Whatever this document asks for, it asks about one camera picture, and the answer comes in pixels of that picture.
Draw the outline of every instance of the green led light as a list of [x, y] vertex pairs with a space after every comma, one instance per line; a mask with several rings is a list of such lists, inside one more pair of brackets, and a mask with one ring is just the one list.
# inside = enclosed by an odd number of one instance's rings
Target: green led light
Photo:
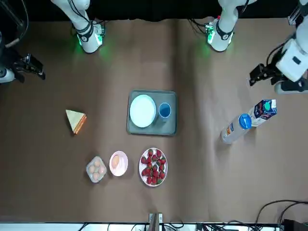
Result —
[[232, 37], [233, 37], [233, 32], [232, 32], [232, 34], [230, 35], [230, 39], [229, 39], [229, 43], [228, 43], [228, 45], [231, 43], [231, 39], [232, 39]]
[[212, 44], [214, 35], [215, 35], [215, 31], [212, 31], [211, 33], [208, 34], [208, 36], [207, 36], [207, 43], [208, 44]]
[[207, 34], [212, 33], [213, 31], [214, 31], [214, 28], [212, 25], [207, 25], [207, 24], [205, 25], [205, 32]]
[[95, 38], [96, 38], [97, 43], [98, 43], [99, 45], [102, 45], [102, 43], [103, 43], [103, 37], [102, 37], [102, 35], [97, 35], [97, 34], [95, 34]]
[[79, 36], [77, 35], [77, 38], [78, 38], [78, 40], [79, 40], [79, 44], [82, 46], [82, 44], [81, 44], [81, 40], [80, 40], [80, 38], [79, 38]]

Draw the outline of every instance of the plastic egg container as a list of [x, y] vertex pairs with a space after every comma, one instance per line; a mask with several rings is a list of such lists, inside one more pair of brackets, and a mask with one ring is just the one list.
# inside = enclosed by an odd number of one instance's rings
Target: plastic egg container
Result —
[[88, 163], [86, 172], [93, 183], [98, 183], [103, 179], [107, 168], [103, 160], [99, 156], [96, 156]]

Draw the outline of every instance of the gray tray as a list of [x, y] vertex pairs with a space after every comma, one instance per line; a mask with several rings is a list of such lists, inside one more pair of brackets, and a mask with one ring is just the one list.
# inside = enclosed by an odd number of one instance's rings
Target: gray tray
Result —
[[[150, 126], [147, 126], [146, 128], [140, 128], [134, 125], [129, 116], [129, 109], [131, 102], [138, 95], [143, 95], [143, 94], [150, 96], [156, 104], [156, 118], [154, 122]], [[166, 102], [171, 106], [171, 115], [166, 123], [161, 123], [158, 119], [158, 107], [163, 102]], [[128, 99], [127, 132], [131, 134], [174, 136], [177, 132], [176, 93], [167, 90], [133, 90], [129, 94], [129, 99]]]

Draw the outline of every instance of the blue cup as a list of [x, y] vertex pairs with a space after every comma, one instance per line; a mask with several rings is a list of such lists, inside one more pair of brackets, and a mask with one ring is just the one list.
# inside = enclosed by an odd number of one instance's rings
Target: blue cup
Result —
[[159, 119], [166, 122], [171, 115], [171, 107], [168, 103], [162, 103], [158, 108]]

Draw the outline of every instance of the egg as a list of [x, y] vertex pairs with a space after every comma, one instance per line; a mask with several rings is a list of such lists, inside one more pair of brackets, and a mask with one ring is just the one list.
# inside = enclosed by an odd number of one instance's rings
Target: egg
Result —
[[96, 161], [94, 162], [94, 165], [95, 165], [96, 167], [99, 167], [99, 166], [101, 165], [101, 162], [100, 162], [99, 160], [96, 160]]
[[117, 165], [119, 164], [120, 162], [120, 157], [119, 155], [115, 155], [113, 158], [112, 158], [112, 162], [111, 162], [111, 165], [113, 168], [116, 168]]
[[98, 169], [99, 174], [103, 174], [105, 173], [106, 169], [104, 166], [100, 166], [100, 168]]
[[95, 166], [94, 166], [94, 165], [91, 165], [91, 166], [89, 167], [89, 173], [92, 174], [94, 171], [95, 171]]
[[97, 180], [98, 180], [98, 176], [99, 176], [98, 173], [97, 173], [97, 172], [94, 172], [93, 175], [92, 175], [93, 180], [94, 180], [94, 181], [97, 181]]

